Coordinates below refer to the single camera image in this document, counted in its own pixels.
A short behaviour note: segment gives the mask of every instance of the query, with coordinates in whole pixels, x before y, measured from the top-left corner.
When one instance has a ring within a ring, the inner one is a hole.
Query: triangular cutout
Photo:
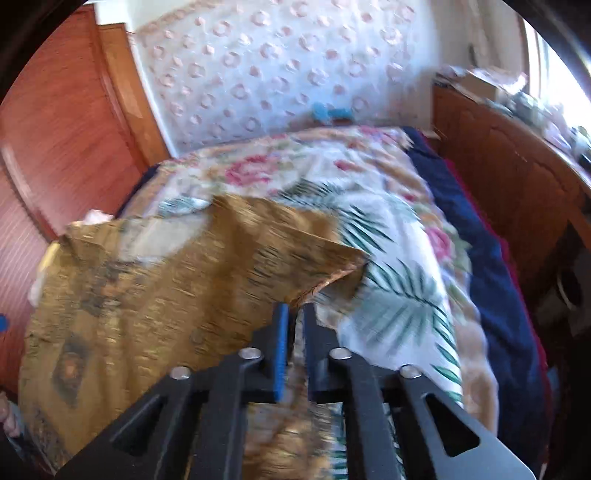
[[[443,447],[450,457],[458,456],[478,447],[480,444],[478,436],[467,425],[462,423],[449,408],[441,403],[435,395],[429,394],[425,400],[433,420],[435,420]]]
[[[113,447],[134,457],[141,457],[148,450],[150,438],[158,424],[165,397],[155,397],[117,432],[111,440]]]

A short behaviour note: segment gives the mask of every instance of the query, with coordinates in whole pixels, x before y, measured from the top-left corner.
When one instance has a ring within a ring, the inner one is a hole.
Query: gold patterned cloth
[[[25,339],[19,394],[54,469],[172,367],[216,365],[271,320],[276,301],[298,307],[366,261],[337,243],[336,221],[324,213],[223,196],[199,215],[206,221],[197,234],[157,261],[138,245],[143,239],[150,250],[154,239],[178,236],[162,219],[71,226],[60,240]],[[330,428],[305,400],[302,362],[289,370],[284,403],[252,409],[275,423],[249,433],[250,478],[321,473]]]

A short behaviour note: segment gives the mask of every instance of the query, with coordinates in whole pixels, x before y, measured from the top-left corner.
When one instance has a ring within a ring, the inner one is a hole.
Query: wooden dresser
[[[433,87],[433,109],[439,154],[455,163],[495,232],[509,243],[532,306],[574,253],[565,246],[569,225],[591,247],[583,214],[589,176],[520,120],[450,87]]]

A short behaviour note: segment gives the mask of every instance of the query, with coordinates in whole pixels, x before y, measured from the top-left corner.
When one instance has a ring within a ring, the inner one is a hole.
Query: floral bedspread
[[[496,384],[478,311],[468,296],[469,245],[433,203],[398,128],[317,128],[195,151],[163,163],[126,215],[176,215],[214,194],[270,197],[339,219],[342,242],[371,261],[362,287],[319,318],[341,345],[370,363],[419,366],[454,400],[496,431]],[[335,435],[340,413],[335,410]],[[344,445],[332,463],[346,478]]]

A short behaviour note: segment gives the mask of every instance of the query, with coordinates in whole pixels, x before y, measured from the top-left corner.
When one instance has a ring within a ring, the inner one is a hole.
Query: black metal bracket
[[[373,367],[338,344],[303,307],[309,397],[343,403],[350,480],[399,480],[383,405],[394,420],[409,480],[532,480],[531,471],[412,365]],[[281,398],[288,307],[218,367],[175,367],[56,475],[57,480],[239,480],[248,403]]]
[[[384,403],[389,405],[408,480],[533,480],[493,434],[418,368],[373,367],[341,348],[334,330],[304,307],[309,397],[343,402],[349,480],[400,479]]]

